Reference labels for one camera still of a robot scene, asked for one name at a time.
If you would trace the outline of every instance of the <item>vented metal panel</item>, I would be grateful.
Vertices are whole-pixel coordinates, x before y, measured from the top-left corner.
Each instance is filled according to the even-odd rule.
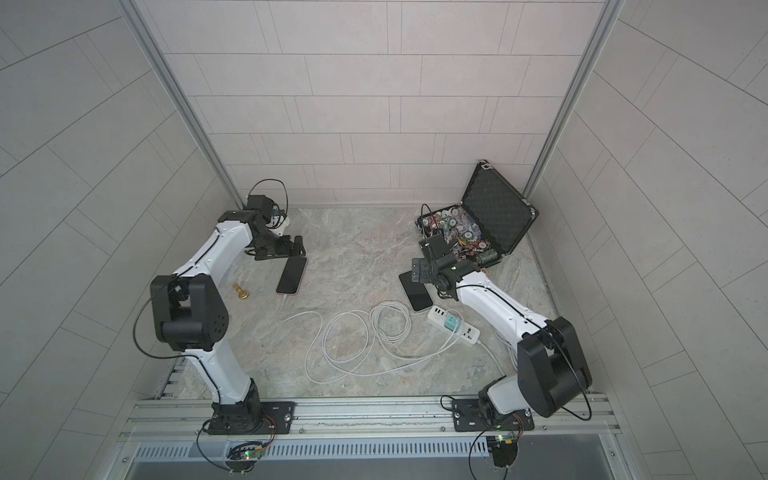
[[[281,439],[272,444],[261,461],[266,460],[322,460],[354,458],[449,458],[466,457],[474,436],[422,437],[390,439]],[[222,459],[222,454],[242,441],[200,442],[200,447],[211,459]],[[485,437],[475,443],[472,456],[487,457]],[[194,442],[141,442],[134,462],[174,462],[202,460]]]

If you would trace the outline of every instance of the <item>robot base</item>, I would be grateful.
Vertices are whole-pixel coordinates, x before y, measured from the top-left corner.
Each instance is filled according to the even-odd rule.
[[[233,405],[214,403],[214,417],[206,428],[208,435],[272,435],[287,434],[293,421],[294,402],[261,402],[256,383],[250,380],[250,388],[242,402]],[[264,421],[268,415],[275,427]]]

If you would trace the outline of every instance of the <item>white charging cable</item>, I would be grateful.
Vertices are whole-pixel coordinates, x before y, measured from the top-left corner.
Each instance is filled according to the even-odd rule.
[[[403,331],[402,332],[390,336],[390,335],[384,333],[381,330],[381,328],[379,328],[379,319],[380,319],[380,316],[381,316],[382,312],[384,312],[385,310],[394,310],[394,311],[396,311],[398,313],[401,313],[403,315],[403,317],[405,318],[405,326],[403,327]],[[461,317],[461,314],[459,312],[457,312],[455,310],[446,310],[446,311],[453,312],[462,322],[464,321],[463,318]],[[301,313],[297,313],[295,315],[289,316],[285,320],[281,320],[281,323],[282,322],[287,322],[288,320],[294,319],[294,318],[296,318],[298,316],[302,316],[302,315],[306,315],[306,314],[310,314],[310,313],[315,314],[315,315],[320,317],[320,327],[317,330],[317,334],[315,335],[315,338],[310,343],[309,348],[307,348],[307,350],[306,350],[306,355],[304,356],[304,372],[305,372],[307,378],[309,378],[311,382],[314,382],[314,383],[317,383],[317,384],[320,384],[320,385],[324,385],[324,384],[328,384],[328,383],[333,383],[333,382],[338,382],[339,380],[341,380],[344,377],[349,376],[349,375],[351,375],[351,376],[361,376],[361,377],[377,376],[377,375],[382,375],[384,373],[390,373],[390,372],[395,372],[397,370],[407,369],[407,368],[412,367],[414,365],[417,365],[417,364],[419,364],[421,362],[425,362],[426,360],[429,360],[432,357],[437,356],[440,353],[443,353],[447,349],[449,349],[452,346],[454,346],[456,344],[456,342],[458,341],[458,339],[459,339],[459,335],[457,335],[457,332],[458,332],[458,328],[461,326],[461,323],[457,323],[456,328],[450,333],[448,338],[445,339],[445,342],[434,353],[430,353],[430,354],[424,355],[424,356],[408,357],[408,356],[396,355],[395,353],[391,352],[389,349],[386,348],[386,345],[392,345],[392,346],[400,345],[402,342],[405,341],[406,338],[408,338],[408,335],[411,332],[411,315],[412,315],[412,312],[408,309],[408,307],[406,307],[405,305],[403,305],[400,302],[396,302],[396,301],[385,301],[385,302],[382,302],[379,305],[375,306],[373,308],[373,310],[370,311],[370,313],[366,312],[365,310],[349,310],[349,311],[346,311],[346,312],[342,312],[342,313],[334,316],[331,319],[331,321],[328,323],[328,325],[326,326],[326,328],[324,330],[323,330],[323,316],[320,313],[318,313],[318,312],[316,312],[314,310],[310,310],[310,311],[306,311],[306,312],[301,312]],[[370,335],[370,330],[369,330],[369,327],[368,327],[368,323],[366,323],[365,319],[360,314],[363,314],[364,316],[368,316],[370,318],[370,322],[372,324],[372,328],[373,328],[373,341],[370,343],[370,346],[369,346],[368,343],[370,341],[370,336],[371,335]],[[330,333],[333,331],[333,327],[336,325],[336,323],[341,318],[343,318],[345,315],[352,315],[355,318],[357,318],[363,324],[363,326],[365,328],[365,331],[366,331],[366,342],[365,342],[365,344],[363,344],[363,347],[360,349],[360,351],[358,351],[355,355],[353,355],[353,356],[351,356],[351,357],[349,357],[347,359],[335,359],[335,358],[333,358],[328,353],[328,348],[327,348],[328,337],[330,336]],[[309,367],[307,365],[307,363],[309,361],[309,357],[310,357],[310,351],[312,350],[312,347],[315,345],[315,342],[317,341],[317,339],[320,337],[321,334],[323,335],[323,339],[322,339],[322,341],[320,343],[322,351],[323,351],[323,358],[325,358],[325,360],[328,362],[328,364],[331,365],[334,369],[336,369],[339,372],[343,373],[343,375],[341,375],[340,377],[337,377],[337,378],[331,379],[331,380],[326,380],[326,381],[315,380],[314,378],[312,378],[312,376],[310,375]],[[406,363],[405,365],[397,366],[397,367],[394,367],[394,368],[391,368],[391,369],[383,370],[381,372],[374,372],[374,373],[358,373],[358,372],[356,372],[355,370],[357,370],[357,368],[360,365],[362,365],[363,362],[366,361],[366,359],[370,355],[371,351],[373,350],[373,346],[376,344],[376,342],[378,342],[379,345],[381,345],[381,347],[384,349],[384,351],[386,353],[388,353],[391,357],[393,357],[395,359],[398,359],[398,360],[405,360],[405,361],[407,361],[409,363]],[[486,347],[485,345],[482,345],[482,346],[485,349],[485,351],[488,352],[488,354],[491,356],[491,358],[493,358],[494,362],[496,363],[496,366],[498,367],[498,369],[500,371],[502,371],[502,375],[503,375],[504,372],[502,370],[502,366],[498,362],[496,357],[493,356],[493,354],[488,349],[488,347]],[[353,360],[358,359],[360,356],[362,356],[361,360],[358,361],[355,364],[355,366],[352,367],[351,369],[344,369],[341,366],[339,366],[339,364],[343,364],[343,363],[347,363],[347,362],[352,362]]]

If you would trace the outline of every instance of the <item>gold chess pawn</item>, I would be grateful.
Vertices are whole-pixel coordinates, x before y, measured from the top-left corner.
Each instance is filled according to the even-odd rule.
[[[246,298],[248,298],[248,290],[243,290],[243,288],[240,285],[238,285],[237,283],[232,285],[232,288],[235,289],[235,291],[237,292],[237,296],[241,300],[245,300]]]

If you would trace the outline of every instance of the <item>wall tile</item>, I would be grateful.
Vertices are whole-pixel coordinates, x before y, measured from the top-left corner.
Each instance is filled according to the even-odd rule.
[[[14,64],[25,58],[22,51],[14,45],[13,41],[2,30],[0,30],[0,57],[3,58],[7,65]]]
[[[750,443],[745,447],[757,464],[757,468],[761,472],[768,472],[768,442]]]
[[[596,3],[528,3],[512,54],[581,55],[600,10]]]
[[[603,246],[603,244],[613,236],[613,232],[611,232],[611,229],[608,228],[608,224],[606,223],[603,228],[600,229],[597,235],[594,236],[592,240],[587,243],[587,246],[584,247],[583,253],[584,258],[587,260],[591,259],[593,255],[596,254],[596,252],[600,249],[600,247]]]
[[[421,63],[415,55],[306,55],[315,95],[418,95]]]
[[[280,195],[283,195],[283,189],[280,190],[259,190],[256,189],[256,192],[259,192],[260,194],[267,195],[269,198],[277,199],[279,202]],[[327,189],[292,189],[288,190],[288,195],[290,195],[290,202],[291,205],[295,206],[317,206],[317,205],[334,205],[336,203],[336,198],[333,196],[334,190],[327,190]],[[243,195],[247,194],[248,190],[243,190]]]
[[[585,319],[591,319],[608,306],[608,302],[568,225],[565,225],[552,239],[552,247],[571,285],[571,291],[579,305],[581,315]]]
[[[413,192],[413,203],[420,204],[457,204],[462,199],[464,188],[416,188]]]
[[[110,237],[122,241],[170,177],[155,149],[143,141],[78,209]]]
[[[765,225],[660,130],[627,173],[718,285],[768,260]]]
[[[579,247],[585,248],[603,228],[605,220],[567,164],[562,168],[550,190],[568,221]]]
[[[254,2],[253,6],[256,8],[256,14],[259,16],[259,26],[262,33],[264,33],[267,51],[269,53],[282,53],[283,49],[280,47],[280,38],[277,36],[275,22],[272,19],[270,3]]]
[[[181,227],[214,177],[214,171],[198,150],[168,181],[155,201],[176,226]]]
[[[18,162],[7,151],[0,148],[0,176],[11,170]]]
[[[91,222],[78,209],[74,209],[64,219],[67,225],[74,228],[80,235],[89,239],[96,247],[101,248],[107,255],[111,255],[118,248],[118,242],[107,235],[96,223]]]
[[[165,60],[170,65],[174,77],[187,95],[213,95],[208,82],[200,69],[195,55],[167,54]]]
[[[598,175],[600,175],[600,172],[603,171],[605,166],[608,165],[608,162],[611,160],[615,160],[615,158],[611,156],[611,153],[608,152],[608,150],[603,149],[598,159],[594,162],[594,165],[592,165],[592,168],[589,169],[589,173],[581,182],[581,184],[584,185],[584,188],[589,190],[592,187],[594,181],[597,180]]]
[[[146,284],[147,281],[142,282],[140,288]],[[125,322],[125,325],[122,326],[118,337],[91,377],[75,408],[113,417],[120,412],[120,407],[131,391],[131,386],[147,358],[138,351],[131,334],[138,309],[148,298],[149,289],[145,289],[131,311],[130,321]],[[144,309],[138,320],[136,338],[139,345],[145,349],[150,348],[155,341],[154,323],[149,308]]]
[[[738,199],[768,178],[768,105],[686,58],[675,61],[643,112]]]
[[[561,97],[576,72],[577,55],[533,55],[525,72],[520,95],[524,97]]]
[[[643,455],[643,460],[653,475],[693,474],[682,450],[646,453]]]
[[[11,392],[107,259],[93,243],[61,224],[0,286],[6,319],[0,339],[0,391]]]
[[[518,26],[520,25],[520,16],[523,13],[524,4],[510,3],[508,4],[507,18],[504,20],[504,31],[502,32],[502,40],[498,44],[497,53],[499,55],[510,55],[512,53],[512,47],[515,45],[515,37],[518,34]]]
[[[389,165],[315,165],[318,188],[389,188]]]
[[[522,135],[515,134],[448,134],[445,136],[444,164],[512,164],[518,153]]]
[[[401,188],[466,188],[475,165],[400,165]]]
[[[107,352],[59,329],[0,406],[0,463],[8,478],[29,478]]]
[[[263,134],[273,164],[343,164],[338,134]]]
[[[72,409],[67,421],[61,427],[69,432],[88,433],[90,435],[107,435],[112,427],[114,417]]]
[[[195,97],[215,134],[290,133],[280,97]]]
[[[498,99],[491,132],[494,134],[545,134],[562,103],[556,97],[504,97]]]
[[[160,79],[157,77],[154,70],[144,74],[144,76],[141,77],[141,83],[144,84],[144,87],[149,91],[149,94],[152,95],[154,103],[157,104],[157,107],[163,112],[164,118],[169,117],[170,114],[176,111],[176,105],[174,105],[173,101],[168,96],[165,87],[160,83]]]
[[[249,134],[213,134],[210,141],[225,165],[263,163]]]
[[[738,88],[746,88],[766,65],[768,65],[768,38],[763,35],[763,39],[728,77],[728,81]]]
[[[412,188],[344,188],[334,190],[336,202],[343,204],[412,204]]]
[[[404,97],[402,132],[476,133],[484,107],[482,97]]]
[[[434,134],[353,134],[356,164],[430,164]]]
[[[114,330],[108,329],[106,326],[93,320],[82,316],[80,313],[74,310],[67,315],[64,322],[61,324],[61,328],[69,330],[85,339],[89,339],[92,342],[96,342],[101,346],[109,348],[114,342],[114,338],[118,335]]]
[[[598,330],[613,322],[615,319],[616,316],[614,315],[613,310],[611,310],[609,306],[606,306],[597,315],[587,320],[587,328],[589,329],[589,333],[594,335],[598,332]]]
[[[402,2],[387,2],[387,53],[402,53]]]
[[[696,372],[696,367],[690,361],[688,354],[685,352],[675,353],[671,357],[660,360],[653,365],[649,365],[643,369],[643,374],[648,380],[648,385],[650,386],[676,379],[679,376],[683,376],[691,372]],[[661,472],[655,473],[659,475],[670,475],[663,474]]]
[[[170,53],[267,53],[252,2],[146,0]]]
[[[25,158],[112,95],[73,41],[4,68],[0,71],[0,92],[0,147],[16,160]]]
[[[662,383],[653,391],[698,480],[760,480],[749,454],[698,373]],[[722,444],[707,438],[713,429]]]
[[[387,97],[296,97],[305,132],[389,131]]]
[[[303,55],[195,55],[214,95],[310,95]]]
[[[752,83],[746,88],[746,92],[768,103],[768,72],[765,68],[752,80]]]
[[[157,136],[163,141],[170,153],[180,166],[192,155],[197,148],[187,125],[181,120],[178,112],[171,115],[157,128]]]
[[[91,30],[88,37],[123,85],[131,83],[151,69],[122,18]]]
[[[643,282],[645,282],[645,286],[648,287],[648,291],[653,293],[658,290],[660,286],[672,280],[675,276],[682,273],[694,263],[696,263],[696,257],[694,257],[687,247],[681,247],[674,255],[666,259],[664,263],[643,277]]]
[[[387,53],[384,2],[271,2],[283,53]]]
[[[47,147],[0,177],[0,281],[27,257],[90,191]],[[29,212],[36,212],[31,222]]]
[[[403,2],[402,53],[495,55],[504,3]]]
[[[533,165],[499,164],[495,168],[514,188],[518,189],[518,192],[525,189],[525,184],[533,171]]]
[[[589,195],[640,276],[683,246],[616,160],[608,161]]]
[[[573,113],[558,140],[558,149],[576,177],[584,182],[604,148],[589,127]]]
[[[768,293],[764,288],[768,283],[768,263],[723,287],[736,310],[750,324],[752,330],[763,343],[768,343]]]
[[[233,165],[233,178],[242,188],[251,188],[263,178],[279,178],[287,188],[309,188],[301,165]]]
[[[615,237],[593,255],[589,266],[641,368],[683,350],[668,319],[664,318]]]
[[[498,104],[498,97],[487,97],[485,99],[485,109],[482,112],[482,119],[480,121],[480,134],[491,133],[491,126],[493,125],[493,117],[496,115],[496,105]]]
[[[104,60],[104,57],[99,52],[98,48],[96,48],[96,45],[94,45],[94,42],[88,37],[88,33],[78,35],[73,38],[73,40],[74,43],[78,44],[78,47],[80,47],[85,56],[88,57],[88,61],[93,65],[93,68],[96,69],[101,79],[104,80],[104,83],[106,83],[109,89],[112,90],[112,93],[118,93],[124,86],[120,80],[118,80],[117,75],[114,74],[112,67],[110,67],[107,61]]]
[[[142,215],[74,309],[118,331],[172,240],[150,214]]]
[[[616,22],[594,70],[632,101],[666,50],[661,43],[647,35],[623,22]]]
[[[728,78],[766,32],[768,4],[750,0],[701,5],[695,0],[653,2],[640,31],[707,70]]]
[[[678,450],[680,446],[618,323],[612,322],[595,333],[594,342],[640,451],[652,453]]]
[[[672,68],[674,62],[677,61],[679,54],[669,48],[661,55],[661,60],[656,64],[654,70],[650,73],[650,77],[645,81],[643,87],[640,89],[640,93],[632,101],[635,107],[641,110],[645,108],[645,105],[650,100],[650,97],[654,94],[661,81],[667,76],[667,72]]]
[[[524,55],[425,55],[422,95],[517,95],[530,58]]]
[[[0,28],[29,56],[119,16],[100,0],[13,2],[4,5]]]
[[[74,122],[48,146],[95,187],[163,119],[152,96],[137,81]]]
[[[701,265],[656,290],[654,298],[742,442],[765,441],[768,419],[757,406],[768,399],[766,347]]]
[[[595,73],[581,92],[576,113],[622,167],[654,129],[650,120]]]

